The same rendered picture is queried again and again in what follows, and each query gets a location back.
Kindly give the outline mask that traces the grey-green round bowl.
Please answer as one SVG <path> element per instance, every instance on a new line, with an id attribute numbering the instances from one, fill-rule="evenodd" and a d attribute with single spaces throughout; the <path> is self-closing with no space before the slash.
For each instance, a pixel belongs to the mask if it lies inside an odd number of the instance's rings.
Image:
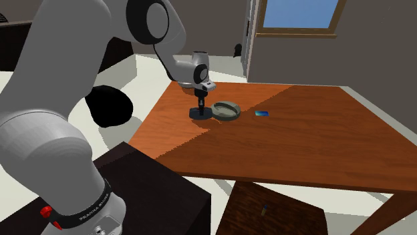
<path id="1" fill-rule="evenodd" d="M 218 101 L 211 105 L 213 117 L 219 121 L 233 121 L 241 114 L 241 108 L 231 101 Z"/>

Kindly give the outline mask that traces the grey door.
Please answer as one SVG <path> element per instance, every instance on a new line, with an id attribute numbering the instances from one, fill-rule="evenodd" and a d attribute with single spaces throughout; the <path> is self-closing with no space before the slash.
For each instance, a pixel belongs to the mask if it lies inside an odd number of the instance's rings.
<path id="1" fill-rule="evenodd" d="M 245 14 L 245 28 L 243 34 L 241 55 L 243 75 L 246 79 L 248 79 L 249 74 L 253 40 L 256 35 L 260 1 L 261 0 L 247 0 L 247 10 Z"/>

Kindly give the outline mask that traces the black rounded beanbag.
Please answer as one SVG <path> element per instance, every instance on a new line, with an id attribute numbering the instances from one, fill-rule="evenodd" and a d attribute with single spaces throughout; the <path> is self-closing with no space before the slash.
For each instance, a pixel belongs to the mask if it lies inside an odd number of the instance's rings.
<path id="1" fill-rule="evenodd" d="M 85 101 L 94 122 L 101 128 L 120 126 L 133 114 L 131 99 L 119 89 L 108 85 L 92 88 Z"/>

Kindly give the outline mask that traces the brown wooden table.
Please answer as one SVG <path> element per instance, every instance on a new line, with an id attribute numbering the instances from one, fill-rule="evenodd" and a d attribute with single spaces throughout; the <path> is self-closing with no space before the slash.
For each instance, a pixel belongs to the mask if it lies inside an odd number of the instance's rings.
<path id="1" fill-rule="evenodd" d="M 194 121 L 194 96 L 171 83 L 130 145 L 182 176 L 389 193 L 352 235 L 417 211 L 417 145 L 340 87 L 220 82 L 233 121 Z M 256 116 L 267 111 L 269 116 Z"/>

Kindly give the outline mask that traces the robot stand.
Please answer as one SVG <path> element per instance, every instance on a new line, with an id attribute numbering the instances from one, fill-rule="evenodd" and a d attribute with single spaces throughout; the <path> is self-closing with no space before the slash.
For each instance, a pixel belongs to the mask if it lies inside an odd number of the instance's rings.
<path id="1" fill-rule="evenodd" d="M 0 235 L 211 235 L 211 195 L 127 143 L 97 160 L 40 149 L 13 171 L 38 197 Z"/>

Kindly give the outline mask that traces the dark wooden low table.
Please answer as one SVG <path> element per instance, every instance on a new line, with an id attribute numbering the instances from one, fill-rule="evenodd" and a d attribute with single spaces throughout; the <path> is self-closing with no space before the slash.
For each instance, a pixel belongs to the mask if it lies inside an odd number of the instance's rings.
<path id="1" fill-rule="evenodd" d="M 328 235 L 328 229 L 323 209 L 252 182 L 235 182 L 215 235 Z"/>

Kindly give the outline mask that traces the window with wooden frame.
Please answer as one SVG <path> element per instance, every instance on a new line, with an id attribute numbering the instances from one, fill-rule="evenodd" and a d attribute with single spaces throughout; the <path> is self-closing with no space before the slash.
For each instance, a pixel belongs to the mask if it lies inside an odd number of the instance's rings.
<path id="1" fill-rule="evenodd" d="M 335 39 L 347 0 L 260 0 L 256 37 Z"/>

